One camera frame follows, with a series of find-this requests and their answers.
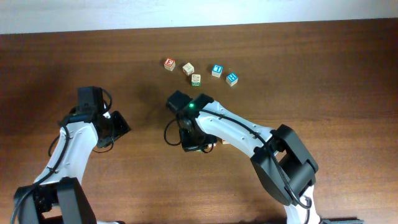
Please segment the red bordered wooden block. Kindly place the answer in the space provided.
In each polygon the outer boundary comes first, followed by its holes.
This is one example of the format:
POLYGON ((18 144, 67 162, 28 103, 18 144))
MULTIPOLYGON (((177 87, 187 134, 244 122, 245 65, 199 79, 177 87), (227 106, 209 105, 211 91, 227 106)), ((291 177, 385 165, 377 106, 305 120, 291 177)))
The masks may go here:
POLYGON ((217 146, 217 143, 209 144, 208 145, 208 149, 211 149, 211 148, 216 147, 216 146, 217 146))

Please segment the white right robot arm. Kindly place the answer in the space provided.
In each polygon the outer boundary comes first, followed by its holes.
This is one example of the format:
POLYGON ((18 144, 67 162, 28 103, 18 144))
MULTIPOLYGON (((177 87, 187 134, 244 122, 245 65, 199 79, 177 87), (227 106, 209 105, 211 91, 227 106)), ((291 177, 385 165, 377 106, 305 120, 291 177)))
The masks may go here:
POLYGON ((284 206, 287 223, 320 223, 313 199, 318 164, 295 131, 254 124, 217 101, 191 102, 178 112, 191 133, 216 136, 250 158, 266 192, 284 206))

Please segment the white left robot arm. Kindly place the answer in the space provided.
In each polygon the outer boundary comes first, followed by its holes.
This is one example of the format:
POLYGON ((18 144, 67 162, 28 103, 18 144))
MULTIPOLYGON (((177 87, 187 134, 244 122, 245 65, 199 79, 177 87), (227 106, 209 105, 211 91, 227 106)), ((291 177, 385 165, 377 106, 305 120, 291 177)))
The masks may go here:
POLYGON ((58 143, 48 164, 31 185, 14 195, 11 223, 97 223, 81 187, 95 147, 110 151, 130 131, 120 112, 67 115, 60 123, 58 143))

